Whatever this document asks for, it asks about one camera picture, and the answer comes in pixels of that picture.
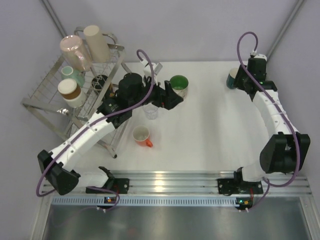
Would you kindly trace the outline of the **floral mug green inside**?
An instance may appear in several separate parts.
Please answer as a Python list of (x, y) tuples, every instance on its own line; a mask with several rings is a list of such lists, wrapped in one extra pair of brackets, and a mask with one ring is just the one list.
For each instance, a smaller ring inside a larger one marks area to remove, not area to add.
[(183, 75), (174, 75), (169, 82), (174, 92), (185, 99), (188, 94), (189, 80)]

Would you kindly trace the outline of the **orange mug white inside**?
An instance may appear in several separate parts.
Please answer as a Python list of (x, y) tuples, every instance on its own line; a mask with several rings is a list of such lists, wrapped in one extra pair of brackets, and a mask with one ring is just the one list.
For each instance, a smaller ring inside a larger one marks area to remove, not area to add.
[(144, 125), (136, 126), (132, 131), (132, 137), (139, 146), (153, 147), (153, 143), (150, 140), (150, 131)]

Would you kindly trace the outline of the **dark teal cup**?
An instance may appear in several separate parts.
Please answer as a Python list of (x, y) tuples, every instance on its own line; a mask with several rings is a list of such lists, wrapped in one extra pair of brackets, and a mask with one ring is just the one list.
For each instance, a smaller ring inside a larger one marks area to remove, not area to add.
[(229, 88), (229, 89), (234, 89), (234, 82), (235, 82), (235, 79), (236, 79), (236, 76), (237, 76), (237, 73), (238, 73), (238, 68), (232, 68), (229, 73), (228, 73), (228, 76), (227, 76), (227, 79), (226, 79), (226, 86)]

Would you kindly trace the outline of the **dark brown mug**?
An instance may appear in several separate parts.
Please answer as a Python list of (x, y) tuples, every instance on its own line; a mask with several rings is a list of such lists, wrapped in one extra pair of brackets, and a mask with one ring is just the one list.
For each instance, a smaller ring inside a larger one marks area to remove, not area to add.
[[(91, 82), (91, 87), (93, 89), (93, 92), (96, 95), (96, 100), (98, 100), (98, 97), (101, 95), (101, 92), (106, 85), (106, 82), (108, 80), (108, 77), (104, 74), (97, 75), (93, 78)], [(113, 89), (113, 84), (111, 83), (109, 87), (107, 88), (106, 92), (104, 93), (102, 100), (100, 102), (107, 102), (108, 105), (115, 104), (115, 92)]]

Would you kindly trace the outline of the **tall beige cup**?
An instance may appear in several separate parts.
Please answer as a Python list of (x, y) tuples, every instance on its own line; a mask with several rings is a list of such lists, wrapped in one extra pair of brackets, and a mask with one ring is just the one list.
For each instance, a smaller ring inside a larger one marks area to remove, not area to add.
[(89, 25), (83, 30), (90, 54), (96, 63), (105, 63), (111, 59), (109, 46), (97, 25)]

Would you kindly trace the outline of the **steel cup with cork base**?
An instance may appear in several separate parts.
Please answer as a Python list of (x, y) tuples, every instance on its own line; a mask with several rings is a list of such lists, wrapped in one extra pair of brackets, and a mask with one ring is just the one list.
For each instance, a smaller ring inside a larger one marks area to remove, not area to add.
[(87, 100), (86, 94), (72, 78), (63, 79), (58, 84), (58, 92), (71, 108), (83, 106)]

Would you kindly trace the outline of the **teal green mug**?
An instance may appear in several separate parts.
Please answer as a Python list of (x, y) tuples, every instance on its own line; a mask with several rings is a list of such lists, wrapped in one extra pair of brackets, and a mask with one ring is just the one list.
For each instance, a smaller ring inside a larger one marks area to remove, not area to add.
[(67, 65), (61, 69), (61, 78), (65, 79), (74, 79), (77, 84), (82, 88), (85, 84), (85, 77), (82, 72), (74, 69), (73, 67)]

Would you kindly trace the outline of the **iridescent pink mug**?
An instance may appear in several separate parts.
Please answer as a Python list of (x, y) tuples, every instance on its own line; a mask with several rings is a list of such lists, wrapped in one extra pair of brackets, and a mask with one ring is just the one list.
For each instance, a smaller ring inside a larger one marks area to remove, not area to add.
[(64, 37), (59, 44), (60, 50), (68, 63), (80, 72), (88, 72), (92, 67), (92, 58), (83, 42), (77, 35)]

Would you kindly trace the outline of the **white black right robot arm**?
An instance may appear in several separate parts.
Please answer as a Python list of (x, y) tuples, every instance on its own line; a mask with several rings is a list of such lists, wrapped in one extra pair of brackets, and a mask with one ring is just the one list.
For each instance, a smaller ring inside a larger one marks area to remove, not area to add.
[(233, 186), (240, 193), (247, 192), (252, 182), (260, 181), (267, 174), (299, 172), (311, 144), (308, 134), (301, 134), (295, 126), (288, 127), (283, 120), (287, 113), (280, 103), (275, 83), (266, 79), (266, 68), (265, 55), (251, 55), (247, 64), (239, 67), (232, 84), (233, 88), (249, 95), (269, 136), (259, 159), (242, 167), (242, 175), (234, 179)]

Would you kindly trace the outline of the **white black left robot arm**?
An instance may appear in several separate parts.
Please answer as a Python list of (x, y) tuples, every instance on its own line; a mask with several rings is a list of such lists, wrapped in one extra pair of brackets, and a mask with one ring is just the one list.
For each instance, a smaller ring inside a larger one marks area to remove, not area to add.
[(103, 166), (87, 172), (75, 170), (78, 160), (102, 138), (131, 118), (133, 109), (152, 104), (171, 110), (181, 102), (183, 98), (174, 92), (168, 80), (161, 88), (150, 76), (125, 74), (119, 81), (115, 95), (105, 98), (76, 133), (53, 150), (42, 150), (37, 155), (42, 176), (62, 196), (76, 187), (109, 193), (114, 188), (115, 178), (112, 173)]

